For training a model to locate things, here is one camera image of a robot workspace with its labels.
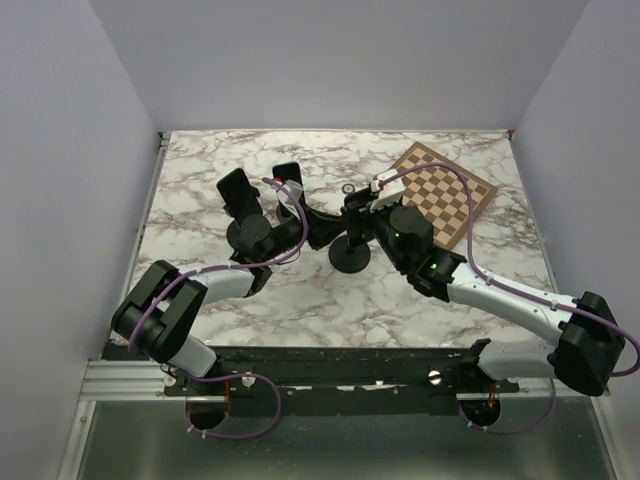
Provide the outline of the black phone stand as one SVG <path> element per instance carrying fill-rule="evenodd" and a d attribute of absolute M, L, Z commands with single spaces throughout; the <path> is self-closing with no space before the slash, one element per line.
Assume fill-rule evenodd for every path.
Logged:
<path fill-rule="evenodd" d="M 234 227 L 228 229 L 227 239 L 230 245 L 238 250 L 251 250 L 265 241 L 271 230 L 271 224 L 263 213 L 251 215 L 241 224 L 234 220 Z"/>
<path fill-rule="evenodd" d="M 347 225 L 346 233 L 331 243 L 328 257 L 332 267 L 345 274 L 359 273 L 368 266 L 371 251 L 362 221 Z"/>

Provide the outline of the black phone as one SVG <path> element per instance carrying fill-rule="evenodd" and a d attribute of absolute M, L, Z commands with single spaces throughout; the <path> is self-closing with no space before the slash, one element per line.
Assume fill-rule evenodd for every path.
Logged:
<path fill-rule="evenodd" d="M 216 183 L 224 201 L 225 212 L 241 224 L 251 215 L 263 213 L 259 191 L 253 187 L 242 168 L 236 168 Z"/>

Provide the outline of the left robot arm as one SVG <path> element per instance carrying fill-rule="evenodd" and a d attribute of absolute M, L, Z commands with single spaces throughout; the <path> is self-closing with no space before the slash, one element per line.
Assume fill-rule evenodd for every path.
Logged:
<path fill-rule="evenodd" d="M 187 373 L 201 395 L 214 393 L 222 380 L 216 353 L 190 334 L 200 308 L 260 292 L 271 277 L 268 263 L 305 240 L 314 250 L 330 244 L 344 230 L 339 216 L 305 210 L 309 231 L 294 214 L 272 226 L 260 213 L 234 220 L 227 229 L 233 248 L 220 269 L 205 267 L 189 277 L 170 263 L 154 262 L 116 309 L 111 329 L 159 364 Z"/>

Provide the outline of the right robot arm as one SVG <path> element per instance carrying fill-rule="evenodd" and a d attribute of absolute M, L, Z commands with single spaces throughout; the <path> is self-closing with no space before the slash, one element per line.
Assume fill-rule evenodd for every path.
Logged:
<path fill-rule="evenodd" d="M 538 336 L 536 342 L 484 344 L 478 357 L 460 367 L 467 389 L 480 392 L 509 377 L 551 377 L 580 394 L 604 393 L 625 338 L 602 296 L 544 292 L 482 270 L 435 245 L 433 226 L 417 208 L 381 201 L 369 189 L 348 194 L 342 213 L 347 240 L 376 239 L 420 294 L 482 310 Z"/>

